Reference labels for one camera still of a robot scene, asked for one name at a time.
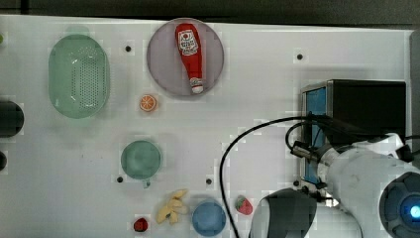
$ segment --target toy strawberry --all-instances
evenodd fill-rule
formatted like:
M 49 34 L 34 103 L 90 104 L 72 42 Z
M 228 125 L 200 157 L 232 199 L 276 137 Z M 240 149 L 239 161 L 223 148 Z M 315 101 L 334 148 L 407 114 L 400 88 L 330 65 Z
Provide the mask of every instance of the toy strawberry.
M 145 218 L 140 218 L 134 223 L 134 230 L 137 232 L 145 232 L 148 228 L 149 224 Z
M 244 215 L 250 215 L 253 213 L 253 206 L 251 203 L 242 195 L 238 196 L 235 204 L 236 209 Z

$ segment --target ketchup bottle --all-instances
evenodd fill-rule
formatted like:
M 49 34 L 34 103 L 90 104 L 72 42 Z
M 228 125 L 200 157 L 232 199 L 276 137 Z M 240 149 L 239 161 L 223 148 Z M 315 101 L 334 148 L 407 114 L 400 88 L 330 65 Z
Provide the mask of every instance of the ketchup bottle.
M 175 38 L 192 92 L 200 93 L 203 91 L 203 73 L 201 43 L 197 29 L 192 24 L 179 24 L 175 29 Z

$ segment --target orange slice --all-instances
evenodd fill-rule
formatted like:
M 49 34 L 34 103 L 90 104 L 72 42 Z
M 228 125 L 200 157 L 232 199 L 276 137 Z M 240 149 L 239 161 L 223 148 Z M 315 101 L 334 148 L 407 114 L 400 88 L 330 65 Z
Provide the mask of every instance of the orange slice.
M 157 107 L 157 100 L 151 95 L 144 95 L 140 100 L 140 108 L 144 111 L 151 112 Z

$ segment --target white tabletop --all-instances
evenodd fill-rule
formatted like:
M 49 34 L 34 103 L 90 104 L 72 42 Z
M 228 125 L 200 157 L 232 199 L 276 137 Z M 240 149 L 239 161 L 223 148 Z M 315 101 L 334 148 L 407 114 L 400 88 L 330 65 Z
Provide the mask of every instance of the white tabletop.
M 209 24 L 225 48 L 221 78 L 201 97 L 174 97 L 151 79 L 146 63 L 149 39 L 161 24 L 0 16 L 0 95 L 21 105 L 26 117 L 19 135 L 0 141 L 9 160 L 0 173 L 0 237 L 198 237 L 190 215 L 157 225 L 158 205 L 179 188 L 189 189 L 184 201 L 191 210 L 207 196 L 221 201 L 224 149 L 261 121 L 299 115 L 300 88 L 332 78 L 409 85 L 409 31 Z M 71 25 L 89 29 L 110 61 L 110 98 L 88 119 L 66 118 L 49 100 L 49 54 Z M 126 53 L 125 46 L 133 50 Z M 145 93 L 157 95 L 150 115 L 138 107 Z M 256 207 L 298 177 L 297 160 L 284 146 L 289 125 L 262 129 L 232 151 L 226 165 L 231 204 L 243 194 Z M 124 175 L 124 147 L 139 138 L 153 140 L 163 153 L 148 189 L 130 179 L 116 182 Z M 215 182 L 207 185 L 208 178 Z M 234 214 L 246 237 L 252 217 Z M 141 216 L 151 226 L 142 234 L 132 229 Z M 231 236 L 228 222 L 219 237 Z

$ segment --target green bowl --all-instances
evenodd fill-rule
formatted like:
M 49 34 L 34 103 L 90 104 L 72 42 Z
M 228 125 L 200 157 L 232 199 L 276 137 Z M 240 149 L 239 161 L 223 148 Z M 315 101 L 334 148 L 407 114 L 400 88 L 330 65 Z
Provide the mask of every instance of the green bowl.
M 127 176 L 150 185 L 150 178 L 158 171 L 161 157 L 158 148 L 148 141 L 136 141 L 128 145 L 121 155 L 121 167 Z
M 93 39 L 71 35 L 52 48 L 49 94 L 53 107 L 69 118 L 98 112 L 109 96 L 109 62 Z

